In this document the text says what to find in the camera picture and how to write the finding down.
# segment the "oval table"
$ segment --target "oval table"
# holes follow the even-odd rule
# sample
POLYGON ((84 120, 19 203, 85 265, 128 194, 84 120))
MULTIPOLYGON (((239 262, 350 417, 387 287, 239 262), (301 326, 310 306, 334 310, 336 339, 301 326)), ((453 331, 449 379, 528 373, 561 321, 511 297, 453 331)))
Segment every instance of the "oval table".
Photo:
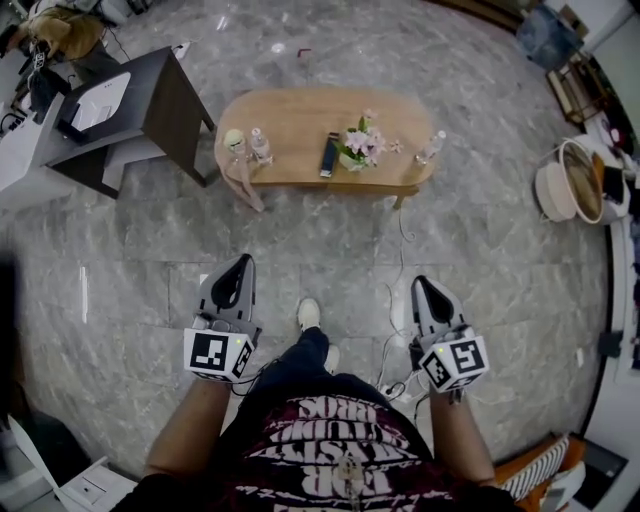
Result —
POLYGON ((396 93, 367 88, 300 87, 252 91, 233 101, 218 124, 215 157, 228 176, 241 180, 238 166, 228 166, 231 153, 222 144, 231 128, 249 138, 258 127, 269 139, 274 162, 258 166, 250 162, 253 186, 324 187, 332 192, 397 196, 398 209, 407 196, 418 193, 418 185, 433 173, 435 158, 426 166, 415 154, 433 136, 423 105, 396 93), (355 127, 363 111, 377 113, 377 126, 387 146, 399 140, 400 153, 386 151, 378 166, 349 172, 337 161, 330 178, 320 177, 320 164, 330 132, 344 133, 355 127))

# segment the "white basket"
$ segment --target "white basket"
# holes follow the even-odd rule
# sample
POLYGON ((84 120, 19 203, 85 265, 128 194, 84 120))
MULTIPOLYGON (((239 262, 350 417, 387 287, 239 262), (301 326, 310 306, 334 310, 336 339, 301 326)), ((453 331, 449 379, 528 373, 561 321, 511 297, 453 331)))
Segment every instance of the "white basket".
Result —
POLYGON ((535 179, 536 195, 544 214, 554 222, 573 219, 576 205, 564 170, 557 162, 538 169, 535 179))

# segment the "round laundry basket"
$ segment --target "round laundry basket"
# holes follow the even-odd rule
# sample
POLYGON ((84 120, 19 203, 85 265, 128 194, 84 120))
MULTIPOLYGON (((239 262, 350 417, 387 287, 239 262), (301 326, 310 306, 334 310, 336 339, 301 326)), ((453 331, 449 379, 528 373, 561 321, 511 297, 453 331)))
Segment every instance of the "round laundry basket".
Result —
POLYGON ((535 189, 540 207, 550 220, 562 222, 575 217, 575 203, 559 163, 550 162, 538 169, 535 189))
POLYGON ((588 224, 597 224, 604 210, 602 186, 584 147, 564 139, 542 161, 546 163, 538 169, 534 185, 545 215, 561 222, 577 213, 588 224))
POLYGON ((597 224, 604 210, 602 185, 589 153, 574 140, 565 140, 558 153, 576 212, 586 223, 597 224))

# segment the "white shoe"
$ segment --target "white shoe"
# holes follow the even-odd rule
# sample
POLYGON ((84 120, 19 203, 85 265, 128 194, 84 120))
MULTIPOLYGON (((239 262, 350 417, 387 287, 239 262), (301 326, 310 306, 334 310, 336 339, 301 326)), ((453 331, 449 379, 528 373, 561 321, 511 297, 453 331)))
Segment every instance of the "white shoe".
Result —
POLYGON ((308 297, 302 299, 298 307, 298 324, 302 332, 311 327, 320 327, 320 306, 315 300, 308 297))
POLYGON ((336 373, 338 369, 338 363, 340 362, 340 347, 329 344, 329 353, 327 354, 327 360, 324 362, 324 369, 331 375, 336 373))

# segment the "table leg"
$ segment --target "table leg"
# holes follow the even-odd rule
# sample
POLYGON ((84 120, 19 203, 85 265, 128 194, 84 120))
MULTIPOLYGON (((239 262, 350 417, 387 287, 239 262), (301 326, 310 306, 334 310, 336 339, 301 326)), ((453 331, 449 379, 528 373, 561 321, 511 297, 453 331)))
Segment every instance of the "table leg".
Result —
POLYGON ((213 123, 213 120, 211 119, 211 116, 209 115, 209 112, 207 112, 207 109, 204 105, 202 105, 202 121, 211 133, 215 132, 216 125, 213 123))
POLYGON ((396 197, 396 202, 393 203, 393 209, 394 210, 399 210, 400 208, 402 208, 402 201, 404 201, 404 198, 407 196, 397 196, 396 197))
POLYGON ((204 176, 202 176, 202 174, 196 171, 193 167, 182 169, 182 170, 186 172, 191 177, 191 179, 195 181, 198 185, 200 185, 202 188, 206 188, 207 181, 204 179, 204 176))

